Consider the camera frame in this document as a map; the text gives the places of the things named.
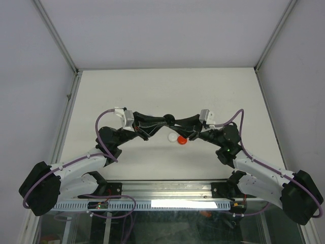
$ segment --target red round object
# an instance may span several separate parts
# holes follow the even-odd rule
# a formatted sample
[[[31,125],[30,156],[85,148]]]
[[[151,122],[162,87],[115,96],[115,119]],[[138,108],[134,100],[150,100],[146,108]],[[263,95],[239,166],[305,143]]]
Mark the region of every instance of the red round object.
[[[182,136],[179,136],[179,137],[177,138],[177,141],[178,141],[178,143],[181,144],[181,145],[184,145],[184,144],[187,143],[187,139],[184,138],[184,137],[182,137]]]

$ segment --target white round object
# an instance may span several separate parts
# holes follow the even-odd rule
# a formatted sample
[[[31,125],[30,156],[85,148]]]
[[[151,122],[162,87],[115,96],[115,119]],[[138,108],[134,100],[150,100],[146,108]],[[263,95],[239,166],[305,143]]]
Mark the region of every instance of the white round object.
[[[170,133],[169,135],[168,135],[168,140],[170,141],[170,142],[176,142],[177,141],[177,134],[176,133],[174,133],[174,132],[172,132],[172,133]]]

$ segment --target red object on floor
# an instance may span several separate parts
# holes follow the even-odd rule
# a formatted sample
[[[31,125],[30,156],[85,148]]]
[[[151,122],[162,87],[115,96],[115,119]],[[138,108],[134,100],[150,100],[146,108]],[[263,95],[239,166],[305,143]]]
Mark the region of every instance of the red object on floor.
[[[184,144],[187,143],[187,139],[184,138],[184,137],[182,137],[182,136],[179,136],[179,137],[177,138],[177,141],[178,141],[178,143],[181,144],[181,145],[184,145]]]

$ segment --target white light strip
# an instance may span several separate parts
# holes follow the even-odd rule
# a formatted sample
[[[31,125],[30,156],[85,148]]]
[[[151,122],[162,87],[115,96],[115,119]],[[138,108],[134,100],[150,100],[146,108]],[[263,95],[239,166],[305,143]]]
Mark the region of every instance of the white light strip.
[[[218,208],[215,202],[199,202],[199,201],[187,201],[187,200],[152,200],[151,207],[174,207],[174,208]]]

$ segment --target white table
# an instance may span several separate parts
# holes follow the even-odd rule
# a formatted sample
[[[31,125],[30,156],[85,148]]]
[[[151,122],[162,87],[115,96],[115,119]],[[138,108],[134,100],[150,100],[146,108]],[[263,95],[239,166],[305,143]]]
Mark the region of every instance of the white table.
[[[77,93],[61,160],[67,161],[96,145],[94,123],[104,110],[127,107],[142,114],[170,113],[186,118],[201,109],[215,112],[218,124],[244,108],[243,142],[251,153],[284,167],[253,68],[84,71]],[[100,127],[120,128],[113,114]],[[218,147],[197,139],[170,143],[162,128],[149,141],[136,138],[119,148],[113,163],[100,170],[108,180],[222,179],[232,168],[219,162]]]

